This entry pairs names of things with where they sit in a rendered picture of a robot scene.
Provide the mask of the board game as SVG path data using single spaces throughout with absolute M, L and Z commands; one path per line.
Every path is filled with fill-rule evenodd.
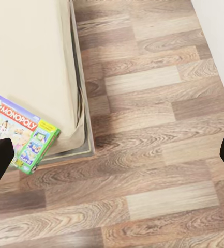
M 0 140 L 11 138 L 14 158 L 11 164 L 34 174 L 60 128 L 0 95 Z

